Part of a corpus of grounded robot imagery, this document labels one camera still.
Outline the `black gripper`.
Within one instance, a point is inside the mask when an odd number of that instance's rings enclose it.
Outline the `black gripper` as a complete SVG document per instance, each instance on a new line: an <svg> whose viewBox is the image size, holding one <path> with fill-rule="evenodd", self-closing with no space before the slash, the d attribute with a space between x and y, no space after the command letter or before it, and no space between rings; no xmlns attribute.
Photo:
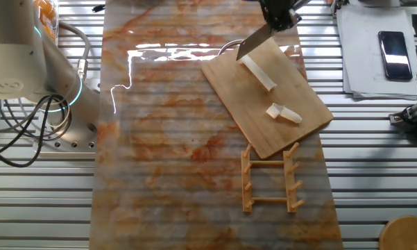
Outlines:
<svg viewBox="0 0 417 250"><path fill-rule="evenodd" d="M293 28L302 18L295 12L294 0L258 0L270 29L281 32Z"/></svg>

